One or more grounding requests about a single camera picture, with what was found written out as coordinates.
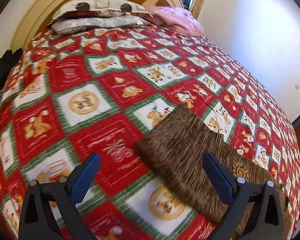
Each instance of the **blue clamp pad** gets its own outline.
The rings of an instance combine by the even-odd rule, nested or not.
[[[99,154],[92,153],[81,166],[74,168],[69,175],[67,191],[70,194],[71,202],[75,205],[82,202],[89,187],[101,166]]]
[[[202,166],[207,173],[222,203],[232,205],[234,194],[237,191],[235,176],[227,168],[221,165],[218,159],[211,153],[206,153],[202,158]]]

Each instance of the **brown fuzzy throw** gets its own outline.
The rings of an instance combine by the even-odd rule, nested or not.
[[[179,105],[136,145],[143,161],[152,167],[175,192],[181,201],[194,207],[207,219],[218,223],[226,209],[202,168],[202,156],[213,153],[223,166],[236,177],[248,182],[264,184],[274,182],[268,171],[243,157],[223,141],[223,135],[212,132],[204,122],[186,106]],[[285,209],[281,187],[275,183]],[[253,203],[249,203],[237,227],[241,235],[248,221]],[[285,231],[291,226],[291,217],[284,213]]]

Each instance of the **patterned pillow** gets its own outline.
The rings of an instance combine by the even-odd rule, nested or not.
[[[51,28],[58,34],[68,35],[75,32],[95,29],[95,28],[116,28],[116,27],[136,27],[147,23],[137,16],[124,15],[111,18],[79,18],[69,20],[58,20]]]
[[[127,14],[139,17],[150,15],[141,5],[127,0],[71,0],[62,5],[52,19],[107,18]]]

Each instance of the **quilt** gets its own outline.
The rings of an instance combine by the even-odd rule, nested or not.
[[[68,176],[97,152],[101,169],[77,209],[98,239],[206,239],[215,225],[132,149],[178,104],[284,184],[293,233],[300,208],[293,127],[266,88],[206,38],[151,24],[68,36],[46,29],[11,70],[0,100],[0,223],[11,238],[29,181]]]

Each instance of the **screw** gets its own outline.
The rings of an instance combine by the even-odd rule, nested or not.
[[[238,177],[237,182],[244,184],[246,182],[246,180],[243,177]]]
[[[61,176],[58,180],[61,183],[66,182],[67,181],[67,177],[66,176]]]
[[[267,181],[267,184],[268,184],[269,187],[273,187],[274,186],[274,183],[272,181],[270,181],[270,180]]]
[[[30,186],[34,186],[35,184],[37,184],[37,181],[35,179],[30,181]]]

